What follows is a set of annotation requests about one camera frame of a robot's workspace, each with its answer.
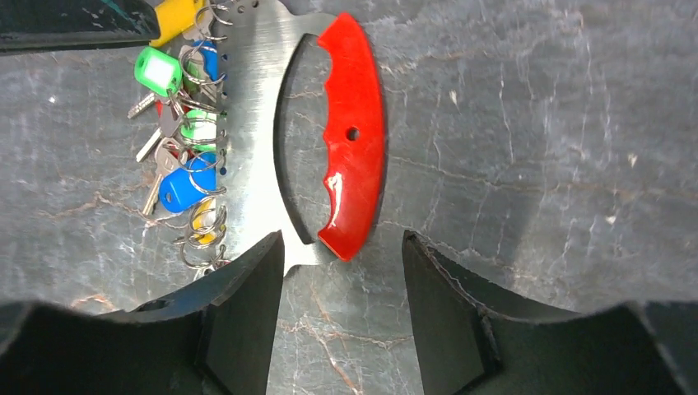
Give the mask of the steel key holder red handle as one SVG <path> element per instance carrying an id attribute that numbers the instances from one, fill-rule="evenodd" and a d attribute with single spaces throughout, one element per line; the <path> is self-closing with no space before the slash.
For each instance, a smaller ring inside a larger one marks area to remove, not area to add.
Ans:
<path id="1" fill-rule="evenodd" d="M 281 1 L 233 1 L 224 19 L 228 256 L 279 233 L 286 270 L 352 260 L 379 211 L 387 151 L 366 33 L 346 12 Z"/>

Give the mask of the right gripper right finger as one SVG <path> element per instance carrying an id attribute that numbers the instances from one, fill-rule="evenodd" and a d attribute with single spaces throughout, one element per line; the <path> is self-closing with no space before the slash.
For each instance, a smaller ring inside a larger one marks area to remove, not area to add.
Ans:
<path id="1" fill-rule="evenodd" d="M 478 276 L 413 231 L 403 269 L 427 394 L 694 394 L 697 304 L 576 313 Z"/>

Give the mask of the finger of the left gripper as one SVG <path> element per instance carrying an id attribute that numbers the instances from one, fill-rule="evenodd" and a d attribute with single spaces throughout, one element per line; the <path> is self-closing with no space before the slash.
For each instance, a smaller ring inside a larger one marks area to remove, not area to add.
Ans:
<path id="1" fill-rule="evenodd" d="M 1 2 L 2 55 L 143 46 L 160 35 L 145 1 Z"/>

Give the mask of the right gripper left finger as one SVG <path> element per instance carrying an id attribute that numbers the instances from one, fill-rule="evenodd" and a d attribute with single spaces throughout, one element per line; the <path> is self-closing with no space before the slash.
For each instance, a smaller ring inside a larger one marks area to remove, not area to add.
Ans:
<path id="1" fill-rule="evenodd" d="M 285 246 L 273 232 L 233 262 L 132 311 L 37 300 L 1 307 L 4 394 L 263 394 Z"/>

